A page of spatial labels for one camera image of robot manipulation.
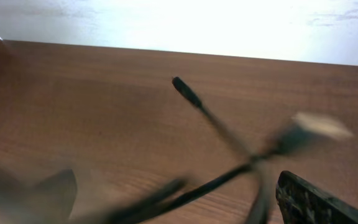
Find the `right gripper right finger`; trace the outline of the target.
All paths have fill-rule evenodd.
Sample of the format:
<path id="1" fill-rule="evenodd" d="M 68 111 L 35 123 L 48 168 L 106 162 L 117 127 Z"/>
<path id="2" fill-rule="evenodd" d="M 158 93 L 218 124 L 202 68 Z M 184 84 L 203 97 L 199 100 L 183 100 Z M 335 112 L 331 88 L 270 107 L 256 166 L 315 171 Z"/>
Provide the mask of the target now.
<path id="1" fill-rule="evenodd" d="M 285 224 L 358 224 L 358 209 L 284 170 L 275 193 Z"/>

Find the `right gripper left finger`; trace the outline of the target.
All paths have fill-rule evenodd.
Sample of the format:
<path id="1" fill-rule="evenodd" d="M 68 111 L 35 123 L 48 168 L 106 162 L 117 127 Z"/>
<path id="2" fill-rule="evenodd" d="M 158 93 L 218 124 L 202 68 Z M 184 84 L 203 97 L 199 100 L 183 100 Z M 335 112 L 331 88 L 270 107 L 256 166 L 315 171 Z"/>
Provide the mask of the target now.
<path id="1" fill-rule="evenodd" d="M 0 224 L 67 223 L 76 195 L 76 177 L 71 169 L 30 187 L 0 182 Z"/>

